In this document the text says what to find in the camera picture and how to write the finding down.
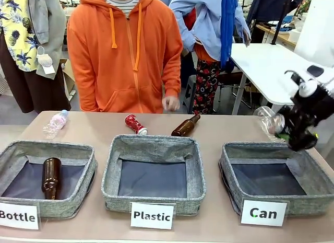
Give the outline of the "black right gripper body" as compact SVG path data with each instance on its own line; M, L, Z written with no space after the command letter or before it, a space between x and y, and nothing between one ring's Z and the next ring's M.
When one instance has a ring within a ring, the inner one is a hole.
M316 90L309 97L297 92L291 97L294 107L290 117L290 126L294 130L304 130L309 126L318 126L319 122L333 114L333 94L329 90Z

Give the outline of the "person's left hand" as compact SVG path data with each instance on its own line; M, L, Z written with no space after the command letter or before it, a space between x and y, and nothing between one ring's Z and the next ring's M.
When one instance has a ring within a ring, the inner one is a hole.
M166 96L162 99L162 106L165 111L176 111L180 108L180 101L175 96Z

